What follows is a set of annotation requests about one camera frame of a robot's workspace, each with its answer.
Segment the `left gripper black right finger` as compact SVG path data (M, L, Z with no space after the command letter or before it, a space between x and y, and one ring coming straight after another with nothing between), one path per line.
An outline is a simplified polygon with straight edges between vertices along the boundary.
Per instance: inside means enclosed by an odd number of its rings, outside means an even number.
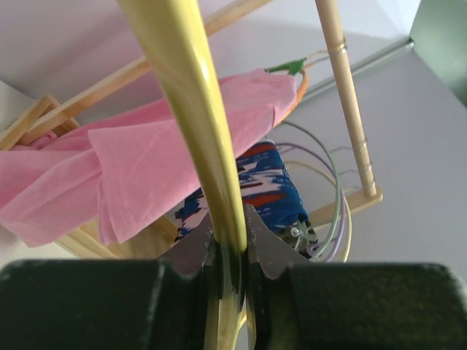
M314 263L247 223L251 349L464 349L466 287L433 263Z

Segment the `yellow hanger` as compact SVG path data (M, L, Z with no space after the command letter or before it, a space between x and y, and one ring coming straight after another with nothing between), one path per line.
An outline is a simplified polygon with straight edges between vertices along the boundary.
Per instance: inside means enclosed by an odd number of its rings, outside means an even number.
M120 1L177 120L212 220L222 273L217 348L234 349L244 295L247 227L212 55L196 1Z

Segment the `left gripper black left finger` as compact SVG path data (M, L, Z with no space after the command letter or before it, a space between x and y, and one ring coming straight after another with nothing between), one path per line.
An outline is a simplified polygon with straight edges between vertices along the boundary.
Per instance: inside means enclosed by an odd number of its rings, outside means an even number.
M17 260L1 270L3 349L213 349L205 217L151 260Z

